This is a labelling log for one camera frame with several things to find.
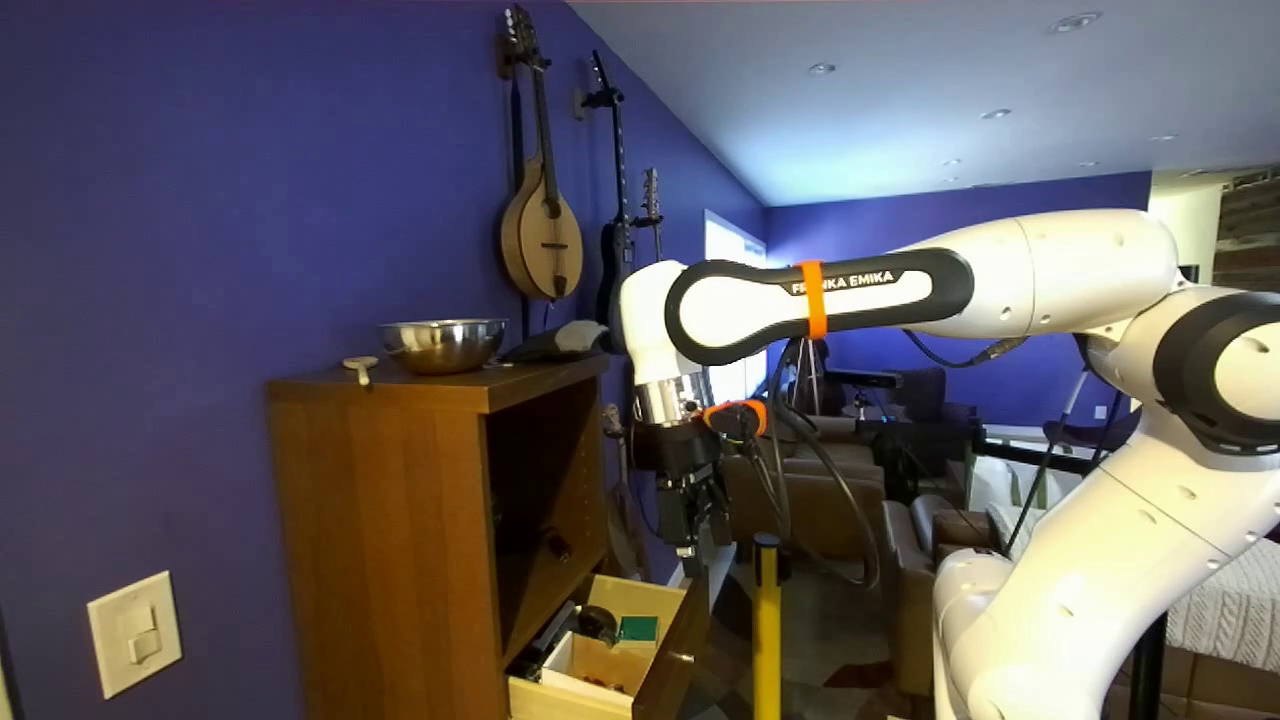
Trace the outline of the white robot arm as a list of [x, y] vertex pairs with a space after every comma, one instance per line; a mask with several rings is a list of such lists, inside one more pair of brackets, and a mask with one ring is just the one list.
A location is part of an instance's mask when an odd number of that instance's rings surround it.
[[1143, 207], [1002, 215], [853, 262], [653, 262], [619, 279], [619, 328], [665, 430], [690, 419], [690, 371], [859, 328], [1054, 339], [1136, 412], [1015, 548], [939, 559], [935, 720], [1106, 720], [1142, 635], [1278, 529], [1280, 300], [1192, 279]]

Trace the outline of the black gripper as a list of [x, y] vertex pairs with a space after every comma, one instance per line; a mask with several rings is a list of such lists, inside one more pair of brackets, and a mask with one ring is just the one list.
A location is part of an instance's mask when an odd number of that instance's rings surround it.
[[727, 517], [727, 476], [760, 457], [766, 399], [727, 399], [686, 412], [678, 424], [638, 430], [638, 466], [655, 481], [655, 538], [695, 548]]

